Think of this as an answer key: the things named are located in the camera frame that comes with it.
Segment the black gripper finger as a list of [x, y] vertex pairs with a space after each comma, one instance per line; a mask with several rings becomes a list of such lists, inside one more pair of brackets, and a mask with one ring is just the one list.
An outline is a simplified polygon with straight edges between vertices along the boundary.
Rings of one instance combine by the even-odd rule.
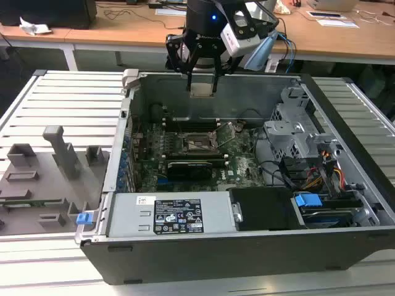
[[[187, 76], [186, 90], [191, 91], [193, 68], [199, 59], [199, 43], [195, 39], [194, 33], [183, 33], [180, 35], [169, 34], [166, 36], [165, 46], [167, 49], [168, 69]], [[181, 58], [183, 46], [189, 50], [187, 59]]]
[[217, 92], [218, 80], [221, 76], [226, 74], [231, 75], [237, 69], [239, 65], [239, 57], [229, 57], [228, 60], [223, 63], [221, 61], [221, 52], [219, 49], [214, 49], [214, 76], [212, 79], [212, 92]]

